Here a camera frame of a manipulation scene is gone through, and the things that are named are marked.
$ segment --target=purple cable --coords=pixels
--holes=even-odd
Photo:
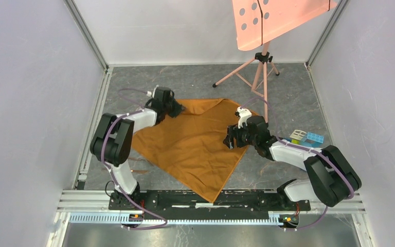
[[[161,228],[161,227],[167,225],[167,220],[166,220],[165,218],[163,218],[163,217],[161,217],[161,216],[159,216],[159,215],[157,215],[157,214],[155,214],[155,213],[153,213],[153,212],[151,212],[151,211],[149,211],[149,210],[147,210],[147,209],[141,207],[140,205],[138,205],[137,203],[135,203],[135,202],[126,194],[126,192],[117,184],[117,179],[116,179],[116,177],[114,176],[113,171],[111,170],[111,166],[108,165],[108,164],[105,162],[105,147],[106,147],[106,142],[107,142],[108,137],[110,136],[111,132],[113,131],[114,126],[115,126],[121,119],[126,118],[126,117],[131,116],[131,115],[136,114],[136,113],[140,113],[140,112],[143,112],[143,109],[138,110],[138,111],[135,111],[135,112],[132,112],[132,113],[127,113],[127,114],[124,114],[124,115],[121,115],[120,117],[118,117],[118,118],[111,124],[110,128],[108,129],[108,131],[107,131],[107,133],[106,133],[106,136],[105,136],[105,140],[104,140],[104,142],[103,142],[103,144],[102,144],[102,149],[101,149],[101,162],[102,162],[102,163],[104,164],[104,166],[107,168],[107,170],[109,171],[109,173],[110,173],[110,175],[111,175],[111,178],[113,179],[114,184],[115,184],[116,186],[119,187],[120,192],[126,197],[126,199],[127,199],[131,204],[133,204],[135,207],[137,207],[138,209],[142,210],[143,212],[146,212],[146,213],[148,213],[148,214],[150,214],[150,215],[152,215],[152,216],[155,216],[155,217],[159,218],[160,220],[163,220],[163,221],[164,221],[164,223],[161,224],[161,225],[153,225],[153,226],[140,227],[140,228],[130,228],[130,227],[128,227],[129,230],[150,230],[150,229]]]
[[[140,90],[140,89],[130,89],[130,88],[127,88],[127,87],[125,87],[125,88],[123,88],[123,89],[120,89],[120,90],[118,91],[118,94],[120,95],[120,97],[121,97],[122,99],[124,99],[124,100],[126,100],[126,101],[129,101],[129,102],[131,102],[131,103],[133,103],[133,104],[136,104],[136,105],[138,105],[138,106],[141,107],[141,108],[145,108],[145,106],[142,105],[142,104],[140,104],[139,102],[137,102],[137,101],[135,101],[135,100],[133,100],[133,99],[128,99],[127,97],[122,96],[122,95],[120,94],[120,92],[122,92],[122,91],[136,91],[136,92],[140,92],[140,93],[144,93],[144,94],[147,94],[148,92],[145,92],[145,91]]]
[[[347,199],[352,199],[353,196],[354,196],[354,194],[355,194],[355,191],[353,191],[353,187],[350,185],[349,181],[345,178],[345,176],[343,176],[343,174],[337,169],[337,167],[336,167],[327,157],[325,157],[323,154],[321,154],[320,152],[317,152],[317,151],[314,150],[314,149],[310,149],[310,148],[307,148],[307,147],[304,147],[304,146],[300,146],[300,145],[295,145],[295,144],[292,144],[292,143],[289,143],[289,142],[284,142],[283,140],[281,140],[281,139],[278,137],[278,120],[277,120],[277,117],[276,117],[276,113],[275,113],[275,111],[274,111],[272,105],[271,105],[269,102],[267,102],[266,100],[264,100],[262,97],[259,97],[259,96],[258,96],[258,97],[255,97],[255,98],[252,98],[252,99],[248,100],[245,104],[243,104],[242,106],[240,106],[240,108],[244,108],[247,104],[249,104],[251,101],[256,100],[256,99],[259,99],[259,100],[263,101],[264,103],[266,103],[267,106],[268,106],[268,107],[270,108],[270,110],[272,111],[273,118],[274,118],[274,120],[275,120],[275,125],[276,125],[276,127],[275,127],[275,128],[276,128],[276,133],[275,133],[276,139],[277,139],[280,143],[282,143],[282,144],[284,144],[284,145],[287,145],[287,146],[292,147],[292,148],[297,148],[297,149],[300,149],[300,150],[303,150],[303,151],[312,152],[312,153],[314,153],[314,154],[317,154],[317,155],[318,155],[319,157],[321,157],[323,160],[325,160],[326,163],[328,163],[328,164],[332,167],[332,169],[334,169],[334,171],[338,174],[338,176],[343,180],[343,182],[345,183],[345,185],[348,187],[348,189],[349,189],[349,191],[350,191],[350,194],[349,194],[349,196],[347,197]],[[286,230],[289,230],[289,231],[297,231],[297,230],[300,230],[300,229],[308,228],[308,227],[310,227],[310,226],[314,226],[314,225],[316,225],[318,222],[320,222],[320,221],[323,219],[323,217],[325,216],[325,214],[326,214],[327,211],[328,211],[328,206],[325,207],[325,210],[324,210],[323,214],[322,214],[315,222],[313,222],[313,223],[311,223],[311,224],[309,224],[309,225],[299,227],[299,228],[297,228],[297,229],[295,229],[295,230],[290,229],[290,228],[285,228],[285,229],[286,229]]]

